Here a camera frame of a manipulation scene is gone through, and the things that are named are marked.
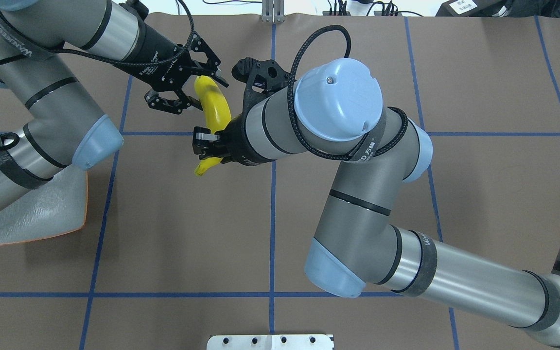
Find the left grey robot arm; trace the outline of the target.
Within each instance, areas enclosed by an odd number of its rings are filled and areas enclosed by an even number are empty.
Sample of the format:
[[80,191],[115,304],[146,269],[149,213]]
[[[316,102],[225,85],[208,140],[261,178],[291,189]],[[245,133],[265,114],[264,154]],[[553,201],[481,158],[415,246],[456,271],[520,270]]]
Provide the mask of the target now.
[[139,0],[0,0],[0,88],[9,89],[33,120],[0,134],[0,211],[42,188],[71,165],[87,170],[115,153],[123,137],[62,61],[91,58],[150,86],[159,109],[180,114],[200,103],[183,92],[195,76],[218,75],[220,60],[195,31],[177,44],[149,26]]

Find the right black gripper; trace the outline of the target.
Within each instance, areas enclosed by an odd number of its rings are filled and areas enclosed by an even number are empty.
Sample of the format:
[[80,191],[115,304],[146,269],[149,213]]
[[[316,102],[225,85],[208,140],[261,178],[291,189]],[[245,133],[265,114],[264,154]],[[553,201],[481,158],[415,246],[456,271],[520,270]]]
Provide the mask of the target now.
[[[249,141],[246,139],[245,119],[242,114],[233,118],[227,127],[220,132],[220,135],[211,133],[209,128],[196,126],[192,133],[192,146],[197,149],[200,161],[209,158],[220,158],[221,164],[237,162],[244,166],[258,166],[262,163],[262,158],[253,150]],[[222,141],[225,148],[215,145]]]

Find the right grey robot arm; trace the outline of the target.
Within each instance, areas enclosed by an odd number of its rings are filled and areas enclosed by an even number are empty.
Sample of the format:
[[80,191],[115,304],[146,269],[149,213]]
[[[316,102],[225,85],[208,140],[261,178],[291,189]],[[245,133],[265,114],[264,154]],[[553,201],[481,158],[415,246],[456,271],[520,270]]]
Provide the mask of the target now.
[[504,323],[560,349],[560,251],[552,272],[503,266],[390,224],[405,182],[433,157],[428,134],[386,107],[369,69],[353,58],[300,79],[273,60],[242,58],[243,111],[220,131],[196,128],[200,158],[256,166],[309,151],[340,161],[305,274],[325,292],[360,296],[369,283]]

